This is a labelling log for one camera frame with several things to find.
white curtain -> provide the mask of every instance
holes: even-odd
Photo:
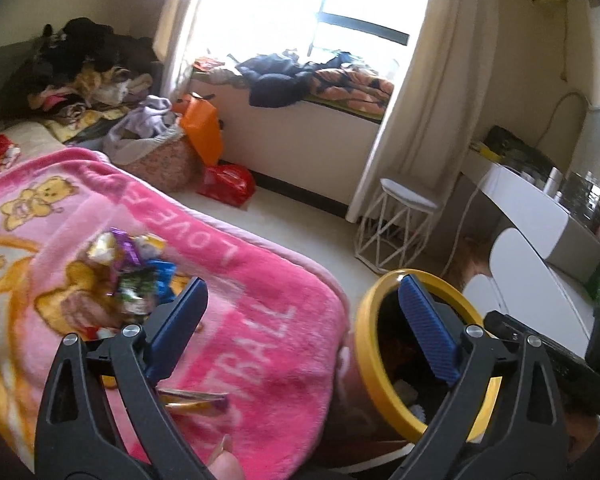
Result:
[[[200,0],[165,0],[154,39],[155,55],[164,64],[160,86],[163,97],[173,99],[187,83],[192,60],[185,54],[199,3]]]
[[[446,202],[486,94],[499,0],[429,0],[420,35],[349,206],[356,222],[384,174],[420,182]]]

bottle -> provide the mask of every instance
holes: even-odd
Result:
[[[553,198],[562,183],[562,173],[558,168],[553,168],[549,174],[549,178],[544,184],[542,192],[550,198]]]

candy wrapper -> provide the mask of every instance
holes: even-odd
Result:
[[[229,409],[228,394],[204,394],[170,388],[158,388],[158,394],[170,413],[218,416]]]
[[[98,235],[87,250],[87,258],[97,264],[110,266],[116,259],[118,244],[113,234],[106,231]]]
[[[142,267],[144,262],[140,258],[140,254],[138,254],[131,236],[125,231],[113,227],[110,229],[110,232],[116,239],[118,249],[122,252],[122,258],[116,260],[118,270],[139,269]]]
[[[140,254],[140,257],[144,261],[155,260],[161,256],[164,248],[167,245],[167,242],[165,242],[162,238],[152,234],[134,236],[133,241],[136,245],[138,253]]]
[[[155,270],[155,286],[158,304],[169,303],[176,299],[171,290],[171,280],[176,273],[176,264],[161,260],[149,260],[147,266]]]
[[[115,298],[120,301],[124,314],[146,316],[158,304],[156,271],[153,267],[122,272],[118,279]]]
[[[109,267],[112,289],[122,314],[147,316],[158,304],[175,299],[171,280],[176,265],[159,260],[166,242],[153,234],[131,237],[127,232],[111,228],[89,246],[86,256]]]

finger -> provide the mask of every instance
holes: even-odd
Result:
[[[228,451],[223,451],[208,468],[217,480],[245,480],[240,462]]]
[[[223,451],[231,452],[233,450],[234,441],[232,440],[230,435],[225,435],[224,437],[222,437],[222,440],[216,446],[216,448],[211,452],[211,455],[209,455],[209,459],[207,460],[207,462],[211,464],[216,458],[218,458],[222,454]]]

white chair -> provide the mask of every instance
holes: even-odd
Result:
[[[422,184],[403,177],[381,178],[379,190],[360,222],[356,257],[378,274],[408,266],[423,251],[442,200]],[[373,261],[365,254],[373,253]]]

